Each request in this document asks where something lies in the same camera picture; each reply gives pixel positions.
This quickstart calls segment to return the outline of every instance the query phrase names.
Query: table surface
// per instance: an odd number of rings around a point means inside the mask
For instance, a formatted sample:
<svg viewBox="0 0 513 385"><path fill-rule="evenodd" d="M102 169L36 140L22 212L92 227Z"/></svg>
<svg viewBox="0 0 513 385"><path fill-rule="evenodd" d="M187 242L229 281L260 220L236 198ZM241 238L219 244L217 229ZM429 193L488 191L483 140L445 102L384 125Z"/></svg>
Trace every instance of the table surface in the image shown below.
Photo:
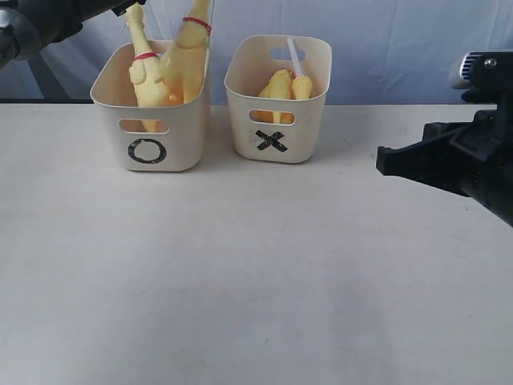
<svg viewBox="0 0 513 385"><path fill-rule="evenodd" d="M0 105L2 385L511 385L513 232L384 177L479 106L326 107L314 157L129 172L91 105Z"/></svg>

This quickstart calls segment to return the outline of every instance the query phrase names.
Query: white stick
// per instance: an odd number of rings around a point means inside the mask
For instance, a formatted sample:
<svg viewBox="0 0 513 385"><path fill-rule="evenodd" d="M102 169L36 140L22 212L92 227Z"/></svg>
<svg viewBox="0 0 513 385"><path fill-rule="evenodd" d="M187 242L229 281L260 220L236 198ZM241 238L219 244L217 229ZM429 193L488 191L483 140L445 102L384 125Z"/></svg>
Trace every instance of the white stick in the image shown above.
<svg viewBox="0 0 513 385"><path fill-rule="evenodd" d="M292 58L292 63L294 65L294 72L296 72L296 77L299 78L300 76L303 76L303 70L301 69L299 58L297 57L297 51L294 45L294 41L292 40L292 38L287 38L287 43L289 45L290 57Z"/></svg>

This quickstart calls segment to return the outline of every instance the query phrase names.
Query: background curtain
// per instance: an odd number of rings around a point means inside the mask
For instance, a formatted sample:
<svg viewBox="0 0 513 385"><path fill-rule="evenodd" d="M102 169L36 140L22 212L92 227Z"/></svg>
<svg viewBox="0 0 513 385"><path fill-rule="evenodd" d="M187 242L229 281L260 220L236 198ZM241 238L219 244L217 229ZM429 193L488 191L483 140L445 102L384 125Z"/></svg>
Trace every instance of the background curtain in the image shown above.
<svg viewBox="0 0 513 385"><path fill-rule="evenodd" d="M191 2L147 0L148 37L171 38ZM327 103L461 103L461 91L447 82L450 67L468 51L511 47L512 10L513 0L218 0L212 102L226 103L224 75L241 40L298 34L324 39L333 48ZM124 18L109 12L49 46L42 57L72 99L86 99L112 52L128 42ZM2 97L37 95L21 68L0 71Z"/></svg>

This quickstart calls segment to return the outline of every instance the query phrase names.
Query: black x mark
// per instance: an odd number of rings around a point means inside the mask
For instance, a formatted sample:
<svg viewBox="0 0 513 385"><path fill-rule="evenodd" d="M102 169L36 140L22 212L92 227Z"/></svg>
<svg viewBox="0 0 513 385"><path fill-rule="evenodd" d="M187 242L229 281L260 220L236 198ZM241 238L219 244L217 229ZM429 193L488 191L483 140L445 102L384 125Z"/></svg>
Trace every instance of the black x mark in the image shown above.
<svg viewBox="0 0 513 385"><path fill-rule="evenodd" d="M275 132L271 136L265 135L262 131L258 130L256 132L256 136L259 138L262 138L264 141L260 143L258 146L258 149L260 151L265 150L269 146L273 146L276 150L280 152L285 152L288 150L283 144L281 144L278 140L283 138L285 135L283 135L281 132Z"/></svg>

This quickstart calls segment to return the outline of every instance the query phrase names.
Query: red rubber band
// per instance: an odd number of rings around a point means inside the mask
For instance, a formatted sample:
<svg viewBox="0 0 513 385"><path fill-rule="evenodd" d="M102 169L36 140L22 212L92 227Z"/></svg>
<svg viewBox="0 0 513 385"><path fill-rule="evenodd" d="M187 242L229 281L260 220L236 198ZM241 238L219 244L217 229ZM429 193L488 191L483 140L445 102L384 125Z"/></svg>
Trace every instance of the red rubber band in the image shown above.
<svg viewBox="0 0 513 385"><path fill-rule="evenodd" d="M155 52L147 52L145 54L141 54L139 56L136 56L134 61L136 60L145 60L147 58L158 58L159 56Z"/></svg>
<svg viewBox="0 0 513 385"><path fill-rule="evenodd" d="M193 18L192 16L187 16L186 18L183 18L185 22L195 22L197 24L200 24L201 26L205 27L205 30L207 30L208 36L212 33L212 27L204 22L203 20L199 20L198 18Z"/></svg>

